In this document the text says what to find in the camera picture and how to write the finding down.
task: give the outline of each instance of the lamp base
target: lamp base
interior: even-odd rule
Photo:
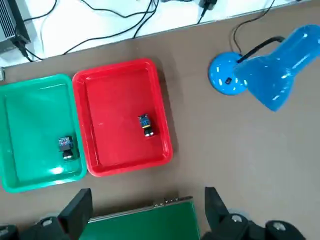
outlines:
[[[211,85],[225,95],[238,95],[247,89],[246,84],[238,80],[234,67],[242,56],[236,52],[225,52],[211,62],[208,77]]]

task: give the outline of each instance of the red tray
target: red tray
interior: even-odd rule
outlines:
[[[84,152],[96,177],[168,163],[173,155],[155,64],[138,59],[78,72],[72,80]],[[148,114],[154,136],[138,116]]]

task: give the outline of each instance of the desk lamp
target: desk lamp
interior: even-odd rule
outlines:
[[[248,59],[264,46],[280,42],[270,54]],[[248,89],[262,104],[277,111],[288,99],[295,76],[320,55],[320,26],[297,28],[287,39],[272,37],[246,55],[219,54],[210,64],[212,86],[225,95],[238,95]]]

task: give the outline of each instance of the brown table surface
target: brown table surface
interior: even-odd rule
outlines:
[[[72,77],[91,67],[151,58],[161,78],[174,157],[161,167],[104,178],[87,174],[78,182],[20,194],[1,189],[0,222],[25,226],[62,210],[80,188],[91,188],[96,215],[167,195],[193,196],[204,233],[209,229],[204,187],[214,186],[228,208],[248,213],[257,223],[285,220],[308,239],[319,239],[319,59],[297,76],[289,101],[277,113],[249,92],[225,96],[208,81],[209,62],[230,50],[231,29],[249,18],[177,29],[8,68],[6,80],[12,83],[57,73]],[[320,24],[319,0],[270,11],[239,31],[239,43],[247,52],[269,37],[286,37],[309,23]]]

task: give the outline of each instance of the green tray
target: green tray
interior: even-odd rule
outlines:
[[[58,74],[0,87],[3,188],[18,193],[77,181],[87,173],[71,79]],[[58,139],[72,136],[65,161]]]
[[[79,240],[199,240],[192,198],[92,218]]]

